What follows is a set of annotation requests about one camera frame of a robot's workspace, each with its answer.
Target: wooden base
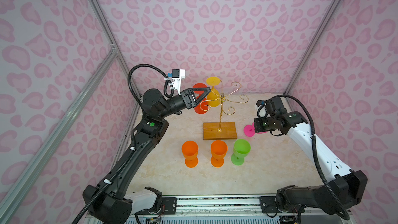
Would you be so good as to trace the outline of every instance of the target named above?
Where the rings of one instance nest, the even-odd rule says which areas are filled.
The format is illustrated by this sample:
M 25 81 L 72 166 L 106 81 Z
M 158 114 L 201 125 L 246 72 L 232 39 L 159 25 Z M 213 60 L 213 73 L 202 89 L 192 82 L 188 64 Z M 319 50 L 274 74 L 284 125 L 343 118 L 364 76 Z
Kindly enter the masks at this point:
M 221 122 L 221 132 L 218 131 L 220 122 L 203 123 L 203 140 L 237 139 L 235 122 Z

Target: green goblet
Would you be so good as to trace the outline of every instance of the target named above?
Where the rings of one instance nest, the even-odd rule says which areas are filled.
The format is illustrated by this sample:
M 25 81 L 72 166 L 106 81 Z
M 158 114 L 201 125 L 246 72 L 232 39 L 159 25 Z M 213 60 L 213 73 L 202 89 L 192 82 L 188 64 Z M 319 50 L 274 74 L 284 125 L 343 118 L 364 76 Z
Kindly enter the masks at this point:
M 245 158 L 250 152 L 251 146 L 247 140 L 238 139 L 234 143 L 234 154 L 232 154 L 231 161 L 234 165 L 242 165 Z

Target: white cable tie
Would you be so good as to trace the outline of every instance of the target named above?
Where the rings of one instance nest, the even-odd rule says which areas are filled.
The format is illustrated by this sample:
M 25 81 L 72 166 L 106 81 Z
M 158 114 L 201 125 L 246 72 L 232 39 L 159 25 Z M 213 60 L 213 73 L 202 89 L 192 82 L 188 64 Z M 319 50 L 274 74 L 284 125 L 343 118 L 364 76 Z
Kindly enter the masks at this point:
M 107 184 L 109 184 L 109 185 L 111 185 L 112 184 L 112 182 L 111 181 L 109 181 L 108 179 L 104 179 L 104 181 L 103 181 L 104 183 L 107 183 Z

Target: wall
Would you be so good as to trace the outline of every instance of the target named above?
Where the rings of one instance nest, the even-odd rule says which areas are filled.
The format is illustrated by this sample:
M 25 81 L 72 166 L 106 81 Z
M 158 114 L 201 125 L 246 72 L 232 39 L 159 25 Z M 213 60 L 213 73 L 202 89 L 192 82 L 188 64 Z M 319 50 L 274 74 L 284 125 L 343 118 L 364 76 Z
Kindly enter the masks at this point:
M 187 70 L 183 88 L 217 75 L 244 92 L 283 92 L 331 0 L 99 0 L 130 66 Z M 164 80 L 150 69 L 138 88 Z
M 0 0 L 0 201 L 110 47 L 87 0 Z
M 84 207 L 83 190 L 111 169 L 133 102 L 115 61 L 11 223 L 71 223 Z
M 344 0 L 292 92 L 326 145 L 368 176 L 351 208 L 359 224 L 398 219 L 397 9 L 397 0 Z

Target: beige table surface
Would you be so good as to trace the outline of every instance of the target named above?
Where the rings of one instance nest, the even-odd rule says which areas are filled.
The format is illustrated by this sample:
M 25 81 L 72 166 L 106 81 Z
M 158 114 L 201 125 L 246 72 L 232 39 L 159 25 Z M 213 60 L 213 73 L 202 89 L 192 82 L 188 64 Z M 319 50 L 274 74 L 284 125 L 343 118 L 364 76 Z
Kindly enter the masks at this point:
M 223 121 L 235 122 L 238 138 L 251 144 L 251 152 L 242 166 L 231 162 L 234 140 L 224 140 L 228 152 L 224 165 L 213 167 L 210 163 L 210 145 L 213 140 L 203 140 L 203 122 L 218 122 L 220 107 L 206 114 L 197 114 L 194 109 L 184 109 L 181 115 L 166 117 L 170 123 L 160 143 L 151 151 L 132 179 L 127 193 L 150 186 L 163 195 L 215 195 L 215 194 L 262 194 L 276 193 L 288 186 L 316 186 L 322 182 L 315 166 L 300 147 L 287 135 L 274 137 L 270 133 L 255 134 L 249 138 L 243 128 L 253 123 L 256 117 L 257 100 L 269 99 L 273 94 L 248 95 L 246 104 L 225 103 L 233 106 L 236 113 L 223 115 Z M 199 163 L 194 168 L 185 165 L 181 146 L 193 140 L 199 146 Z

